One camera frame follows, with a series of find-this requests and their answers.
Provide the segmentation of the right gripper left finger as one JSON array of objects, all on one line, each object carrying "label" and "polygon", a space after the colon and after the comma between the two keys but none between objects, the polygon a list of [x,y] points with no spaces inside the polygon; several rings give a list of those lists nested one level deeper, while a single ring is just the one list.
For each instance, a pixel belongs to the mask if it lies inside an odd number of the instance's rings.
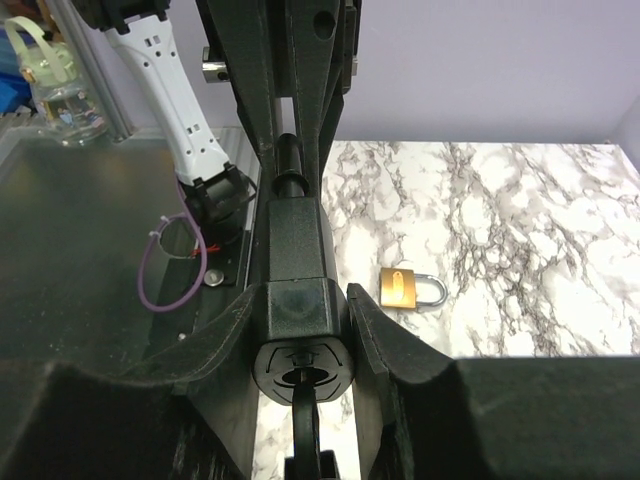
[{"label": "right gripper left finger", "polygon": [[205,328],[120,376],[1,364],[5,479],[247,479],[258,392],[245,290]]}]

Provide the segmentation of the black padlock with keys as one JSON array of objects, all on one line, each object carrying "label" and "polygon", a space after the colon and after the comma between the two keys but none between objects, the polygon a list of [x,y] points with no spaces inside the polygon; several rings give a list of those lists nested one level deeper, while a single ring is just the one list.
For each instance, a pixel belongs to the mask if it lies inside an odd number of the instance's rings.
[{"label": "black padlock with keys", "polygon": [[265,279],[252,321],[253,377],[273,401],[289,405],[308,381],[318,402],[340,397],[354,376],[352,322],[338,284],[333,237],[318,198],[302,174],[300,143],[285,133],[276,143],[274,198],[266,204]]}]

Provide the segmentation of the large brass padlock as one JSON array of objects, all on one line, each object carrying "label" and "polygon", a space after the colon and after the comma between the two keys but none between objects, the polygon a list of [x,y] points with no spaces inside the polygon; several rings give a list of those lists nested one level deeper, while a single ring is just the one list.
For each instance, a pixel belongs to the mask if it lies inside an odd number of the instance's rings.
[{"label": "large brass padlock", "polygon": [[[437,300],[423,301],[418,297],[418,284],[434,285],[439,291]],[[379,274],[379,301],[383,307],[416,310],[419,307],[442,306],[449,295],[445,283],[437,276],[416,273],[409,269],[383,267]]]}]

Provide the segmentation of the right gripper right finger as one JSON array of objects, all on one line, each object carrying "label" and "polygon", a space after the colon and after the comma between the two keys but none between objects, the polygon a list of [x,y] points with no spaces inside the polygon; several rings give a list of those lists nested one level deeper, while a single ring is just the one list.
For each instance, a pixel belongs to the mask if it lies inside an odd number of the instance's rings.
[{"label": "right gripper right finger", "polygon": [[357,284],[354,411],[365,479],[635,479],[635,357],[453,359]]}]

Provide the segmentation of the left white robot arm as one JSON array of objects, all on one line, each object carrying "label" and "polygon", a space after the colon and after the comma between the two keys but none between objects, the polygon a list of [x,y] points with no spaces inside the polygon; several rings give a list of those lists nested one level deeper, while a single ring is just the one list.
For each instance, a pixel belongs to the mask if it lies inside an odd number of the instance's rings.
[{"label": "left white robot arm", "polygon": [[[206,124],[179,58],[167,1],[78,1],[127,64],[169,144],[200,221],[235,210],[246,190]],[[294,181],[316,196],[350,90],[358,1],[201,1],[206,62],[229,82],[237,114],[275,192]]]}]

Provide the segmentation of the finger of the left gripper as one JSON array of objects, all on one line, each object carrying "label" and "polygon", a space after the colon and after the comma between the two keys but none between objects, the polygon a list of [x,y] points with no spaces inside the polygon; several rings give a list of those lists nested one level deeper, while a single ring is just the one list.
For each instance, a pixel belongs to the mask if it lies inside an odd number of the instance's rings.
[{"label": "finger of the left gripper", "polygon": [[213,58],[226,65],[237,114],[261,166],[261,187],[275,178],[276,137],[274,68],[265,1],[196,3]]},{"label": "finger of the left gripper", "polygon": [[285,26],[296,133],[309,193],[321,180],[350,91],[357,57],[358,1],[287,1]]}]

